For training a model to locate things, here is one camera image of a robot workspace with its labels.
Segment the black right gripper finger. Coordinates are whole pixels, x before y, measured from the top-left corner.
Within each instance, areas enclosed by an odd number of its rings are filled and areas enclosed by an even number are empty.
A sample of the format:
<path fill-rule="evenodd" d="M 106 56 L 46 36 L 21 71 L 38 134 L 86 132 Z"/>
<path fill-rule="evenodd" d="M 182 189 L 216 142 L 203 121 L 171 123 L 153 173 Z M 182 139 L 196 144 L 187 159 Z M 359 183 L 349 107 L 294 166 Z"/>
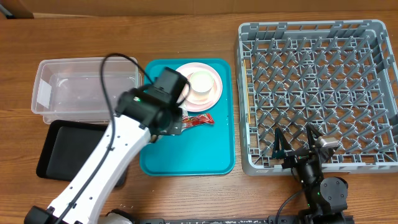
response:
<path fill-rule="evenodd" d="M 306 132 L 307 132 L 307 139 L 308 139 L 308 146 L 309 149 L 314 149 L 315 148 L 315 141 L 322 136 L 322 133 L 318 131 L 316 127 L 314 127 L 312 124 L 307 124 L 306 125 Z"/>
<path fill-rule="evenodd" d="M 273 159 L 283 159 L 288 152 L 292 151 L 290 144 L 287 142 L 280 128 L 275 129 L 274 146 L 271 157 Z"/>

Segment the red snack wrapper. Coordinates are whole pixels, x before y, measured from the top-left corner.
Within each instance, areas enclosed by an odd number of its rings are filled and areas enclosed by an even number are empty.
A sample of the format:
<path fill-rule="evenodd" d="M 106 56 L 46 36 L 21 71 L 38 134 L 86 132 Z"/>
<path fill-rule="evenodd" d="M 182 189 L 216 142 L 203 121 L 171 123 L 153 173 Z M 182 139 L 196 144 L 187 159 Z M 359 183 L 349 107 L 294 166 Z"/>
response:
<path fill-rule="evenodd" d="M 199 114 L 196 116 L 183 115 L 182 129 L 193 128 L 202 124 L 214 124 L 214 119 L 209 113 Z"/>

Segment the pale green cup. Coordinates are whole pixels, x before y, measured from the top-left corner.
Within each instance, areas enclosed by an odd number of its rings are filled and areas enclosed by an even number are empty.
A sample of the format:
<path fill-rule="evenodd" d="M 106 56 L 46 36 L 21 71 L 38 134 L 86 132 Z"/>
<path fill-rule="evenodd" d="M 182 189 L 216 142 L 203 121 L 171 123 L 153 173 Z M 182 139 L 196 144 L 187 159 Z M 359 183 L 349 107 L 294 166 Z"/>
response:
<path fill-rule="evenodd" d="M 210 72 L 197 71 L 191 74 L 189 78 L 192 90 L 200 95 L 207 94 L 214 84 L 214 78 Z"/>

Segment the white napkin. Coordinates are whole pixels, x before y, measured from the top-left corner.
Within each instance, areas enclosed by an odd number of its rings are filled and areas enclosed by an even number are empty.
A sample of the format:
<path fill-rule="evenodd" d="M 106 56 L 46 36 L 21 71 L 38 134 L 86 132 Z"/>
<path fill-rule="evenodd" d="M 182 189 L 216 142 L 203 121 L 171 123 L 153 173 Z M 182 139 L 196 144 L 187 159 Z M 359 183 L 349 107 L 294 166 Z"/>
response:
<path fill-rule="evenodd" d="M 182 109 L 182 115 L 188 116 L 188 111 L 187 111 L 187 107 L 186 107 L 185 103 L 181 104 L 180 108 Z"/>

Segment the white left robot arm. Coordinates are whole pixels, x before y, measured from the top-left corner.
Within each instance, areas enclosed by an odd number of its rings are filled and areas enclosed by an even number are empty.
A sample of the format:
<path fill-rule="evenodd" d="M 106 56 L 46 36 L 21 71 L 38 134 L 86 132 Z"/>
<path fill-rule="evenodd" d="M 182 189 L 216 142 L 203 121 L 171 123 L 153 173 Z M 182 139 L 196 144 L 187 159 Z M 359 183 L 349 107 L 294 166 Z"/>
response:
<path fill-rule="evenodd" d="M 97 223 L 117 181 L 140 150 L 159 136 L 182 132 L 183 89 L 190 83 L 166 67 L 153 84 L 125 91 L 103 137 L 68 187 L 46 208 L 33 206 L 24 223 Z"/>

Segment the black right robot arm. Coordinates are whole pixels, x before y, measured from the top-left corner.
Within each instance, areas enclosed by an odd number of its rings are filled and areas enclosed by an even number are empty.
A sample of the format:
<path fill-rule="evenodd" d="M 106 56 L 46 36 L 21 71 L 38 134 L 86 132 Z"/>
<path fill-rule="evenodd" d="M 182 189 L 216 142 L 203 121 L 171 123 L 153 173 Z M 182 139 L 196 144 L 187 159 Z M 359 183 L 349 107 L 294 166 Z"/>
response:
<path fill-rule="evenodd" d="M 272 151 L 273 159 L 282 159 L 282 168 L 291 170 L 300 182 L 302 189 L 290 196 L 277 211 L 275 217 L 269 217 L 269 223 L 319 223 L 350 224 L 352 216 L 344 215 L 348 208 L 348 183 L 341 177 L 325 177 L 322 164 L 329 161 L 337 150 L 338 140 L 321 134 L 313 125 L 306 125 L 308 147 L 293 150 L 282 130 L 275 129 Z M 307 200 L 307 209 L 296 216 L 282 216 L 283 208 L 295 197 L 303 193 Z"/>

